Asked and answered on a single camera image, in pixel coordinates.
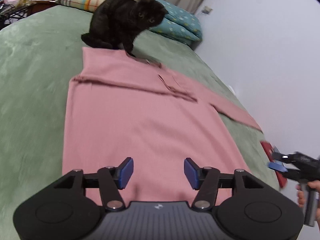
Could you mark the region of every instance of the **pink cloth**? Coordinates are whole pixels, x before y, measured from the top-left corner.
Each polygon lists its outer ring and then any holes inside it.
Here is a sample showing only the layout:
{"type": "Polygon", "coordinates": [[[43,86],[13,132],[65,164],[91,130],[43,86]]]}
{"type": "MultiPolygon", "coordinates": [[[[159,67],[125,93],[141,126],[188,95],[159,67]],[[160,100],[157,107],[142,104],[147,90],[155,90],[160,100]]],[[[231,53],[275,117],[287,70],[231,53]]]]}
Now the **pink cloth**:
{"type": "MultiPolygon", "coordinates": [[[[84,69],[71,79],[65,119],[63,173],[134,160],[120,193],[130,201],[192,201],[183,161],[223,173],[249,171],[218,112],[259,129],[249,114],[198,82],[126,55],[83,48],[84,69]]],[[[100,203],[98,191],[87,196],[100,203]]],[[[217,204],[230,197],[219,192],[217,204]]]]}

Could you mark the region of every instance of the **white wall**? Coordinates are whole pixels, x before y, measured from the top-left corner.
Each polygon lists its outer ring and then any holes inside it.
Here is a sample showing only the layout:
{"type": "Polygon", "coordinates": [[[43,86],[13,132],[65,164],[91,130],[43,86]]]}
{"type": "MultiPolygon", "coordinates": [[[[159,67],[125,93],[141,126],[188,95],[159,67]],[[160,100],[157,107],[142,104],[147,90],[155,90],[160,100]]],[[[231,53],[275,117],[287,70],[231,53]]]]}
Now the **white wall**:
{"type": "MultiPolygon", "coordinates": [[[[316,0],[204,0],[196,53],[231,85],[284,153],[320,155],[320,4],[316,0]]],[[[295,200],[295,183],[284,194],[295,200]]],[[[300,240],[320,239],[304,227],[300,240]]]]}

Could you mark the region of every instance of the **wall outlet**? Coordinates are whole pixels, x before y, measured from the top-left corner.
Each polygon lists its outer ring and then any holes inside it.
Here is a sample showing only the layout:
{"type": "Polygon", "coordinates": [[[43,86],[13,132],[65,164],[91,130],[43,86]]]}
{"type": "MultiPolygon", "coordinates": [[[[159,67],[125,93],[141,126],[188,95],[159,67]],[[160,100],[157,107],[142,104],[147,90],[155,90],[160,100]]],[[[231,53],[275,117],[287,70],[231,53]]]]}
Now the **wall outlet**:
{"type": "Polygon", "coordinates": [[[204,14],[209,14],[211,13],[212,8],[208,7],[208,6],[204,6],[203,9],[201,10],[202,13],[204,14]]]}

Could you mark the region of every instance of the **green bedspread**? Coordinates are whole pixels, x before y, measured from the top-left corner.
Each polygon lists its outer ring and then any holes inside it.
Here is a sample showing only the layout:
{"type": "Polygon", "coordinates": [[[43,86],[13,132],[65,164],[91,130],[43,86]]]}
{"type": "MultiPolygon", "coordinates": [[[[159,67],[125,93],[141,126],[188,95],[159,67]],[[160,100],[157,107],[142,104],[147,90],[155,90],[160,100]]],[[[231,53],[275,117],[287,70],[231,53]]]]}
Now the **green bedspread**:
{"type": "MultiPolygon", "coordinates": [[[[14,209],[61,175],[68,82],[81,72],[80,35],[91,14],[55,6],[0,31],[0,239],[17,240],[14,209]]],[[[186,45],[146,31],[138,57],[161,61],[240,103],[186,45]]],[[[263,134],[221,116],[251,172],[278,188],[259,140],[263,134]]]]}

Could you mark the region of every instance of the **blue gripper pad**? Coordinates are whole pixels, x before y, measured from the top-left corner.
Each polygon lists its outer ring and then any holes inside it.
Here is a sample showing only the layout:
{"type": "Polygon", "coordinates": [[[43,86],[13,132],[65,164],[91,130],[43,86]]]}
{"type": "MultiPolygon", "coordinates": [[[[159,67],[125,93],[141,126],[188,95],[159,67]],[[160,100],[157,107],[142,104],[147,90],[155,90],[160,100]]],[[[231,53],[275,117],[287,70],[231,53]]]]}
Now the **blue gripper pad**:
{"type": "Polygon", "coordinates": [[[187,177],[191,187],[193,189],[199,189],[199,178],[196,169],[188,162],[187,159],[184,160],[183,164],[184,174],[187,177]]]}
{"type": "Polygon", "coordinates": [[[125,166],[119,171],[119,189],[124,189],[127,186],[132,173],[133,159],[130,158],[130,160],[125,164],[125,166]]]}
{"type": "Polygon", "coordinates": [[[272,169],[274,171],[280,171],[280,172],[287,172],[288,171],[283,165],[280,165],[277,163],[272,163],[272,162],[268,164],[268,168],[272,169]]]}

